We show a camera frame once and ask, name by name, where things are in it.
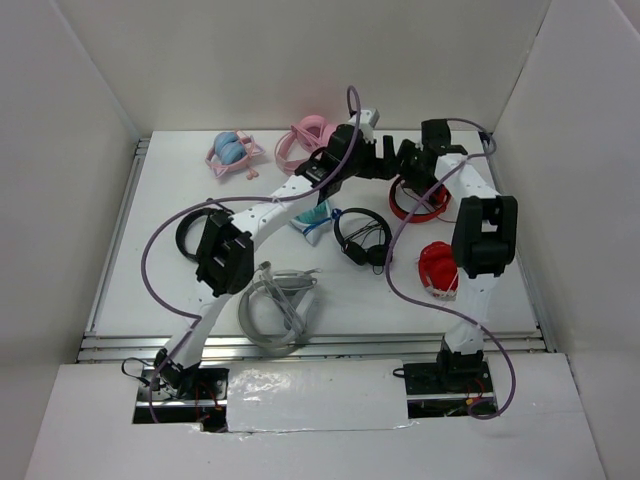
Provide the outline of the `teal white cat-ear headphones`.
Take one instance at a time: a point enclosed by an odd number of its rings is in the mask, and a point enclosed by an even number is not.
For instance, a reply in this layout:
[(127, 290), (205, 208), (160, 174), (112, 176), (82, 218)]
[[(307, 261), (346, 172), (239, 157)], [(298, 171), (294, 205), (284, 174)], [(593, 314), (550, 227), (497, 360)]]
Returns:
[(289, 224), (297, 230), (311, 246), (316, 246), (323, 233), (331, 225), (332, 207), (328, 200), (305, 211), (289, 221)]

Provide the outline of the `small black headphones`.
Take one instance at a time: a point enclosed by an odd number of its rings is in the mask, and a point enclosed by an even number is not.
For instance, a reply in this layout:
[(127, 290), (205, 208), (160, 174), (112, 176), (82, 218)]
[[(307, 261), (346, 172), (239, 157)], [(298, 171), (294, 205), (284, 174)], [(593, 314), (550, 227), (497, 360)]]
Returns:
[[(341, 221), (348, 215), (365, 217), (367, 222), (344, 234)], [(364, 208), (336, 209), (333, 233), (341, 252), (357, 266), (369, 265), (374, 271), (385, 267), (393, 234), (388, 222), (378, 213)]]

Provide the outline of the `pink blue cat-ear headphones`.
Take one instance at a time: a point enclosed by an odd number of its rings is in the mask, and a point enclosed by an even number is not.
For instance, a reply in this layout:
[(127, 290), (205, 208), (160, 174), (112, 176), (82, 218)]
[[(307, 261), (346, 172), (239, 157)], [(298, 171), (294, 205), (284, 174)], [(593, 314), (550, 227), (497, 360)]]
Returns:
[(253, 180), (259, 176), (253, 161), (264, 153), (253, 135), (242, 130), (223, 131), (215, 137), (204, 161), (216, 179), (245, 171), (246, 178)]

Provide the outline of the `aluminium rail frame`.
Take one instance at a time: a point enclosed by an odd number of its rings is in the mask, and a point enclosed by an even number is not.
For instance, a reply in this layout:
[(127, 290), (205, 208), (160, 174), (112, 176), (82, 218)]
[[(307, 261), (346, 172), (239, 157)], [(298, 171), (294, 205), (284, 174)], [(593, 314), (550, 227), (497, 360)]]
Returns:
[[(170, 305), (191, 313), (213, 302), (209, 289), (195, 277), (194, 265), (177, 250), (175, 228), (168, 218), (209, 198), (266, 195), (285, 182), (272, 152), (276, 131), (259, 131), (266, 153), (255, 163), (259, 173), (244, 172), (216, 179), (204, 157), (214, 140), (211, 131), (156, 131), (139, 147), (133, 178), (118, 226), (118, 242), (109, 261), (78, 359), (82, 363), (116, 362), (127, 357), (152, 360), (172, 335), (181, 334), (187, 319), (161, 307), (147, 292), (140, 265), (147, 264), (156, 293)], [(425, 355), (439, 349), (441, 337), (456, 318), (409, 303), (426, 299), (417, 261), (422, 248), (447, 241), (455, 209), (438, 220), (405, 226), (394, 250), (392, 274), (384, 277), (353, 264), (342, 252), (330, 227), (311, 246), (293, 227), (284, 226), (257, 251), (258, 261), (275, 269), (321, 269), (319, 307), (300, 346), (298, 358), (364, 355)]]

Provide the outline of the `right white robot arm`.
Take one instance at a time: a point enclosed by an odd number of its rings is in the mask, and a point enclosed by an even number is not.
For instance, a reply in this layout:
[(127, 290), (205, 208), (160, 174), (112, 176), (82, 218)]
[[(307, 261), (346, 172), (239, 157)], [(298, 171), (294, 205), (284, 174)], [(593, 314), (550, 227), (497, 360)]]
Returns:
[(499, 194), (471, 165), (476, 156), (452, 142), (447, 119), (423, 121), (421, 145), (435, 158), (435, 184), (458, 203), (451, 251), (461, 321), (445, 333), (435, 368), (438, 385), (454, 392), (481, 376), (489, 300), (515, 257), (518, 203)]

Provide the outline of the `black gaming headset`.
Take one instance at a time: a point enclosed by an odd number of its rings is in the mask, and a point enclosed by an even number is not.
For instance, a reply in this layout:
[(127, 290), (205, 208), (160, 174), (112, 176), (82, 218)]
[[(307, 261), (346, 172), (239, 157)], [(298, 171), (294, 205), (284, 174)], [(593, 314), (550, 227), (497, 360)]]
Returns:
[(211, 213), (211, 208), (201, 208), (198, 210), (194, 210), (189, 214), (185, 215), (180, 223), (178, 224), (175, 232), (175, 243), (180, 254), (185, 257), (187, 260), (191, 262), (197, 261), (197, 255), (195, 252), (191, 252), (187, 248), (187, 236), (193, 227), (193, 225), (206, 217)]

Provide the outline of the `red black headphones with cable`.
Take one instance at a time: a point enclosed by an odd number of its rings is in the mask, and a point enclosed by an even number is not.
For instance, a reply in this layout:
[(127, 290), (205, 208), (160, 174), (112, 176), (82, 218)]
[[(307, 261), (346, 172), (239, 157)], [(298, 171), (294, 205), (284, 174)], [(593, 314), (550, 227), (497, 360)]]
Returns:
[(438, 219), (444, 214), (451, 201), (451, 194), (445, 186), (440, 186), (434, 195), (429, 199), (420, 201), (419, 196), (408, 189), (406, 182), (397, 177), (388, 192), (388, 203), (392, 213), (400, 220), (404, 220), (409, 214), (409, 210), (405, 209), (398, 201), (397, 194), (401, 191), (407, 198), (415, 200), (418, 203), (416, 213), (411, 218), (413, 224), (422, 224), (431, 220)]

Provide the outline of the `silver foil sheet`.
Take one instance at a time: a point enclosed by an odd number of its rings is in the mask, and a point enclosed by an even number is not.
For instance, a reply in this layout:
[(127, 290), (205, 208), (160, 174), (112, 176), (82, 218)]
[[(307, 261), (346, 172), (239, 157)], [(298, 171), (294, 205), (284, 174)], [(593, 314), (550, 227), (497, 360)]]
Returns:
[(409, 425), (398, 360), (259, 362), (229, 369), (232, 432), (392, 430)]

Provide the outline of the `pink round headphones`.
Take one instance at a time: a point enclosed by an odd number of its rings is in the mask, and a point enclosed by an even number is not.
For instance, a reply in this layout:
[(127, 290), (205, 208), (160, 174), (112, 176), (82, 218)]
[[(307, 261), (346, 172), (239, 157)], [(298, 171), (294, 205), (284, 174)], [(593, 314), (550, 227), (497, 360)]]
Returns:
[(320, 115), (309, 115), (291, 124), (289, 131), (278, 140), (274, 148), (276, 165), (284, 174), (293, 175), (307, 159), (290, 159), (291, 149), (298, 145), (306, 153), (312, 154), (317, 149), (328, 145), (336, 128), (336, 124), (330, 123)]

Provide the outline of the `grey headphones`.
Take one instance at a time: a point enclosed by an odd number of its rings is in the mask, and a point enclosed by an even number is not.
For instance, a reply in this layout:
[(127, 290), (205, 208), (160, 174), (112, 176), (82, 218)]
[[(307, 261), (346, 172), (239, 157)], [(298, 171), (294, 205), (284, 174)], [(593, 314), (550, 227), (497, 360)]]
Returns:
[[(319, 306), (315, 288), (321, 269), (273, 270), (269, 261), (255, 270), (250, 284), (242, 293), (237, 307), (237, 319), (244, 336), (269, 355), (293, 351), (304, 336)], [(253, 299), (269, 300), (277, 310), (284, 332), (278, 335), (262, 333), (251, 311)]]

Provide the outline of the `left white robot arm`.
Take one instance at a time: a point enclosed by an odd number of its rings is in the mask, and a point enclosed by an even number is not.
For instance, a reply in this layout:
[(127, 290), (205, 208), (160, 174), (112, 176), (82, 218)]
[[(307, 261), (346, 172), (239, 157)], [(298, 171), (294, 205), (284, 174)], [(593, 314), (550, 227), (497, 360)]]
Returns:
[(182, 399), (196, 387), (206, 340), (226, 303), (243, 291), (254, 276), (255, 251), (273, 233), (304, 211), (339, 192), (351, 177), (389, 180), (399, 170), (391, 136), (378, 142), (360, 124), (341, 124), (327, 145), (315, 149), (287, 181), (269, 196), (247, 196), (249, 208), (239, 213), (226, 209), (227, 198), (193, 205), (175, 214), (176, 219), (204, 211), (206, 220), (196, 249), (197, 281), (208, 286), (214, 302), (206, 314), (180, 310), (153, 289), (147, 272), (151, 248), (144, 247), (141, 277), (150, 296), (166, 310), (190, 320), (180, 336), (173, 336), (156, 354), (154, 376), (170, 396)]

